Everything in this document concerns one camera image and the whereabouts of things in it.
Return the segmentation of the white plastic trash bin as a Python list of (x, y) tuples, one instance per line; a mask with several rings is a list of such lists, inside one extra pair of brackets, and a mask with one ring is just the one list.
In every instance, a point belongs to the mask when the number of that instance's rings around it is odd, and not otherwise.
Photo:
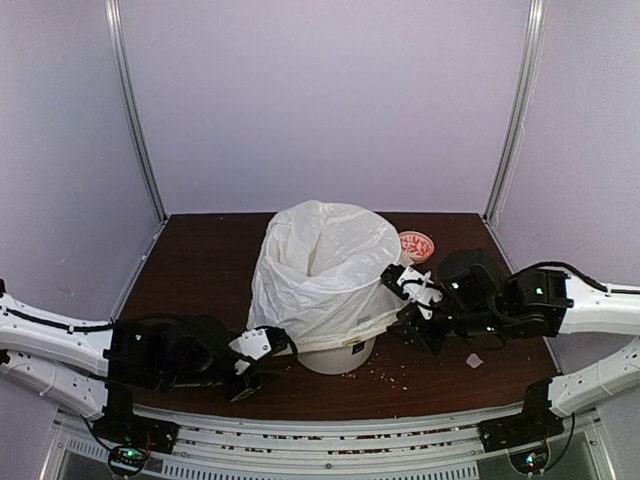
[(339, 348), (305, 352), (298, 362), (308, 370), (322, 375), (341, 375), (356, 370), (370, 357), (376, 338), (356, 338)]

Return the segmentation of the translucent white trash bag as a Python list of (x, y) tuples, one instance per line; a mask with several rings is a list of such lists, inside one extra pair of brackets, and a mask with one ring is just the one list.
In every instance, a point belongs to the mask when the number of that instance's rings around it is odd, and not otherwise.
[(280, 211), (255, 265), (247, 326), (282, 328), (301, 352), (376, 337), (403, 305), (381, 282), (401, 253), (396, 228), (365, 208), (308, 200)]

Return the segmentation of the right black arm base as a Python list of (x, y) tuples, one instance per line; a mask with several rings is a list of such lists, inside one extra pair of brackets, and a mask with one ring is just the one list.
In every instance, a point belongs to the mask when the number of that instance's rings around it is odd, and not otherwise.
[(546, 379), (530, 385), (519, 413), (478, 424), (486, 453), (540, 442), (564, 432), (563, 419), (551, 411), (550, 384)]

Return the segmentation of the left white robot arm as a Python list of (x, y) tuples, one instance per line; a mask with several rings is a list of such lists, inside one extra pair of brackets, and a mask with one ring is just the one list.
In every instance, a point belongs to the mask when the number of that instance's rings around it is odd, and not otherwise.
[(144, 424), (126, 407), (112, 407), (117, 395), (129, 397), (134, 387), (167, 392), (220, 386), (235, 401), (260, 388), (260, 360), (290, 346), (277, 327), (233, 334), (209, 315), (169, 313), (74, 319), (1, 295), (2, 373), (86, 419), (104, 418), (123, 444), (137, 442)]

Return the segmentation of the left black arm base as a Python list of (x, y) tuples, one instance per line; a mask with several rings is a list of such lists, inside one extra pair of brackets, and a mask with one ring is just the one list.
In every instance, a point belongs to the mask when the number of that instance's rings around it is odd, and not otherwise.
[(106, 405), (92, 421), (99, 438), (151, 452), (173, 452), (179, 433), (176, 423), (135, 414), (133, 395), (124, 386), (107, 384), (106, 391)]

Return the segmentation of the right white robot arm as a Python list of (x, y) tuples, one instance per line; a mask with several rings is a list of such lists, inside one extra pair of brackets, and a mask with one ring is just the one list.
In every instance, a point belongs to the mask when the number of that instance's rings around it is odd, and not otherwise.
[(572, 374), (528, 387), (513, 419), (519, 440), (535, 440), (552, 419), (639, 384), (639, 290), (601, 283), (576, 267), (544, 261), (511, 275), (501, 274), (483, 249), (447, 256), (434, 274), (389, 265), (382, 284), (406, 305), (396, 327), (419, 350), (438, 354), (447, 338), (470, 344), (481, 336), (510, 340), (555, 338), (577, 333), (631, 336), (619, 351)]

